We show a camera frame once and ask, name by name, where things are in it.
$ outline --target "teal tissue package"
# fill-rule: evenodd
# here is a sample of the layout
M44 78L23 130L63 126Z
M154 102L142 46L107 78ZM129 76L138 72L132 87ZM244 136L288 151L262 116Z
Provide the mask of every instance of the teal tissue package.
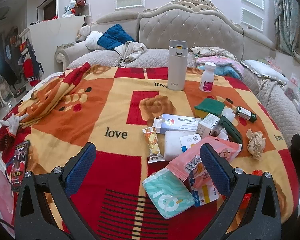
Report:
M151 201L165 218L172 218L194 205L194 198L171 171L164 168L142 182Z

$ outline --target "white stuffed animal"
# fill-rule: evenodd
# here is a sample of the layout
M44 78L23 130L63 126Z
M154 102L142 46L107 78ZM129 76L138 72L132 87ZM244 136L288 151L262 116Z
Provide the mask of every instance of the white stuffed animal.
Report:
M91 29L89 25L82 26L81 29L78 32L77 37L75 38L75 41L84 41L87 36L90 34Z

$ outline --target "thermos bottle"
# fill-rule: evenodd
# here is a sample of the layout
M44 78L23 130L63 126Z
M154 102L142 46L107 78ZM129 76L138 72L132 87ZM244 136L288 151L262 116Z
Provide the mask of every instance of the thermos bottle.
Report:
M170 41L168 61L168 89L181 91L185 88L188 60L186 41Z

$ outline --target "white cabinet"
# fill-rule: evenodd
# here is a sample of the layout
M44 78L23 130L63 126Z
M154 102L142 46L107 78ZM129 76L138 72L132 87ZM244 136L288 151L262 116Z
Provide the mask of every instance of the white cabinet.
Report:
M41 79L63 70L62 64L55 59L56 49L62 44L75 42L83 23L84 16L59 18L31 25L19 35L22 42L28 38L32 44L36 59L44 70Z

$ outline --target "phone screen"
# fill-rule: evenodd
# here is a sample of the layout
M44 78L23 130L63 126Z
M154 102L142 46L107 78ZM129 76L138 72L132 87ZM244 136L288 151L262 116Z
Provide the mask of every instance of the phone screen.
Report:
M29 151L29 141L25 141L16 146L13 156L11 170L11 190L19 191L23 176L26 171L27 157Z

